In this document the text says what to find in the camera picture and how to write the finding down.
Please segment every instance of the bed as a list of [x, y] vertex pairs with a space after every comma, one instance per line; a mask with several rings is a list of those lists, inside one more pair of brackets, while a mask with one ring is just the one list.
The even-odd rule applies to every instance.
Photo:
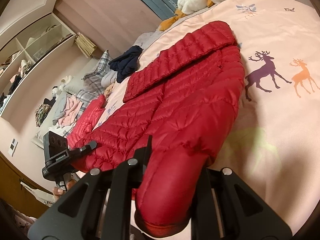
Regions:
[[[226, 0], [151, 34], [141, 43], [138, 71], [186, 33], [214, 20], [227, 22], [237, 38], [246, 88], [235, 125], [211, 168], [232, 168], [296, 234], [320, 196], [319, 16], [295, 0]], [[262, 66], [270, 66], [266, 77], [259, 72]], [[124, 104], [128, 79], [114, 86], [96, 127]], [[171, 238], [189, 233], [187, 227]]]

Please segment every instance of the deer print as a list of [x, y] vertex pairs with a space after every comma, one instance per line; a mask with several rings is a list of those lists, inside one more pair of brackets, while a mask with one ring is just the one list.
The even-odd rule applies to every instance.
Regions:
[[263, 87], [260, 86], [260, 79], [263, 78], [263, 77], [266, 77], [266, 76], [270, 75], [271, 78], [272, 78], [272, 81], [274, 82], [275, 87], [277, 89], [279, 89], [280, 87], [276, 83], [275, 75], [277, 75], [278, 77], [282, 78], [284, 81], [286, 81], [289, 84], [292, 83], [290, 81], [287, 81], [283, 76], [281, 76], [276, 71], [276, 66], [273, 63], [273, 61], [271, 61], [272, 59], [275, 59], [275, 58], [268, 56], [269, 54], [270, 54], [270, 52], [267, 52], [267, 51], [262, 51], [262, 52], [256, 51], [255, 56], [258, 59], [253, 59], [252, 56], [249, 57], [249, 60], [252, 60], [252, 61], [264, 61], [265, 64], [261, 68], [252, 71], [249, 75], [247, 75], [245, 77], [246, 80], [248, 81], [248, 84], [244, 87], [245, 88], [245, 98], [248, 101], [251, 101], [251, 98], [249, 98], [249, 95], [248, 95], [248, 89], [254, 83], [256, 84], [257, 88], [259, 88], [259, 89], [261, 89], [261, 90], [263, 90], [265, 92], [268, 92], [268, 93], [272, 92], [271, 90], [266, 90], [266, 89], [264, 89]]
[[314, 82], [314, 84], [316, 85], [316, 87], [318, 89], [320, 89], [317, 84], [315, 83], [315, 81], [313, 80], [312, 77], [310, 77], [310, 73], [309, 73], [309, 70], [307, 69], [307, 64], [303, 62], [303, 60], [301, 59], [293, 59], [293, 64], [290, 63], [289, 65], [291, 66], [294, 66], [294, 67], [297, 67], [297, 66], [300, 66], [302, 68], [302, 71], [296, 75], [294, 75], [292, 77], [292, 81], [294, 82], [294, 89], [296, 90], [296, 94], [299, 98], [301, 98], [301, 96], [298, 94], [298, 91], [297, 91], [297, 85], [300, 83], [300, 85], [305, 89], [305, 91], [307, 91], [307, 93], [311, 94], [303, 85], [302, 81], [305, 80], [305, 79], [308, 79], [309, 80], [309, 83], [310, 83], [310, 86], [311, 86], [311, 89], [312, 89], [312, 92], [314, 93], [315, 91], [313, 90], [313, 87], [312, 87], [312, 83], [311, 81]]

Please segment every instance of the pink cloth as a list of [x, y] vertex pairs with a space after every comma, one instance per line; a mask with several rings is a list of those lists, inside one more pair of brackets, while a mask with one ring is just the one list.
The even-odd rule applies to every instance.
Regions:
[[82, 102], [77, 99], [74, 95], [67, 98], [67, 104], [65, 108], [65, 114], [58, 120], [59, 126], [65, 127], [73, 124], [76, 120], [76, 116], [80, 111]]

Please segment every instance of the cabinet door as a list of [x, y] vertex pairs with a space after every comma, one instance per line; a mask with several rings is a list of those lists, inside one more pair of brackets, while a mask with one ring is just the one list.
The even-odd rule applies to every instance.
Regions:
[[29, 217], [39, 218], [48, 207], [21, 187], [19, 179], [24, 179], [14, 172], [2, 158], [5, 157], [0, 156], [0, 198], [19, 212]]

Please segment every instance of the red puffer jacket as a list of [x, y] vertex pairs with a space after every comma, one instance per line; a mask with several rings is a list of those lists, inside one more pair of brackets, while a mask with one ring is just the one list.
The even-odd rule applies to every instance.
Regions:
[[74, 163], [108, 170], [153, 135], [152, 155], [136, 195], [136, 222], [155, 237], [181, 230], [201, 168], [213, 162], [237, 116], [244, 68], [231, 29], [211, 22], [188, 33], [128, 82], [124, 104], [100, 127], [104, 96], [94, 100], [68, 137], [98, 148]]

